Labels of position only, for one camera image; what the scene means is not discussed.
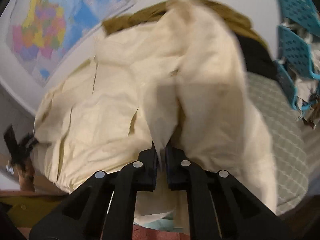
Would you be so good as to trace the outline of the person's left hand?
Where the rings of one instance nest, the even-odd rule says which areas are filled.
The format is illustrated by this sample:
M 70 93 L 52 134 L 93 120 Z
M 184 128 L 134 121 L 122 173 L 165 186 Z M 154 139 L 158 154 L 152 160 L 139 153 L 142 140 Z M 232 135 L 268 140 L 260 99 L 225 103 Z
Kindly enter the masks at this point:
M 17 164 L 18 179 L 21 191 L 35 192 L 34 174 L 35 169 L 30 157 L 24 159 L 23 164 Z

